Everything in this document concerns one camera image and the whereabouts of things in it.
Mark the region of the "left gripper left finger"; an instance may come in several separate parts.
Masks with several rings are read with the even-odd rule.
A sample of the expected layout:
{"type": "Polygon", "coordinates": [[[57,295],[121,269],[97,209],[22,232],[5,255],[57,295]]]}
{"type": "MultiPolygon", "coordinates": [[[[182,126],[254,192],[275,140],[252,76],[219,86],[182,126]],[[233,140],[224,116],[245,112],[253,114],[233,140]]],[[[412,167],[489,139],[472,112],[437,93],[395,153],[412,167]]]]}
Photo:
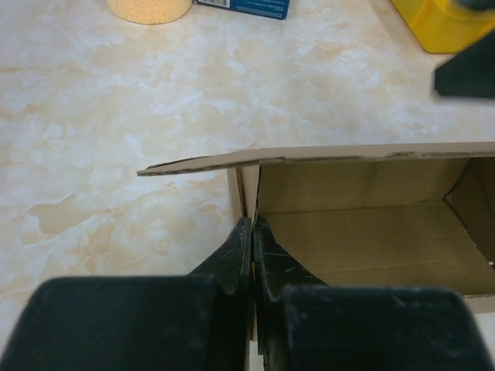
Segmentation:
{"type": "Polygon", "coordinates": [[[251,220],[186,276],[186,370],[245,370],[251,331],[251,220]]]}

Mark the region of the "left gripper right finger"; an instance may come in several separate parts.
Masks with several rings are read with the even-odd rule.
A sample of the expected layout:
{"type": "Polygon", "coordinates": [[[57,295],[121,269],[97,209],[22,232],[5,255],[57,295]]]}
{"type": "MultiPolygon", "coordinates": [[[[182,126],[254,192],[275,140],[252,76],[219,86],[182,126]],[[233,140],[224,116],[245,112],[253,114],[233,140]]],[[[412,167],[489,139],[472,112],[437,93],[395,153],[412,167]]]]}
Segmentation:
{"type": "Polygon", "coordinates": [[[261,216],[252,230],[252,258],[258,353],[263,356],[265,370],[292,370],[282,292],[288,286],[324,282],[278,243],[268,221],[261,216]]]}

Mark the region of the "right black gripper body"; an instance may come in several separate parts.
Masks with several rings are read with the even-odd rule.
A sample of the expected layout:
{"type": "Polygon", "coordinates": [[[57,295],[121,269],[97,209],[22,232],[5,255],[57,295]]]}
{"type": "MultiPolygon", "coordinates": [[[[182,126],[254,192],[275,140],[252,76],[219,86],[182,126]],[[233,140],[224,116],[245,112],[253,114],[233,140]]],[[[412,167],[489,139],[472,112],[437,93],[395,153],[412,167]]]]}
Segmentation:
{"type": "Polygon", "coordinates": [[[439,65],[433,90],[440,97],[494,99],[494,33],[439,65]]]}

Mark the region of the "brown cardboard paper box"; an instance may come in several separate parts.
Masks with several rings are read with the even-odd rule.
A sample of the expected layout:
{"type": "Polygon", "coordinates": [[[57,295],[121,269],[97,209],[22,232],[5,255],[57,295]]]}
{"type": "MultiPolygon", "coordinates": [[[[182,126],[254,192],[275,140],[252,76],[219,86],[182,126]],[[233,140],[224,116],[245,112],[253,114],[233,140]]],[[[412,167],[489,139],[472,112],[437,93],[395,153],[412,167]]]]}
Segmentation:
{"type": "Polygon", "coordinates": [[[320,280],[453,289],[493,341],[493,142],[265,148],[141,175],[217,169],[234,215],[266,220],[320,280]]]}

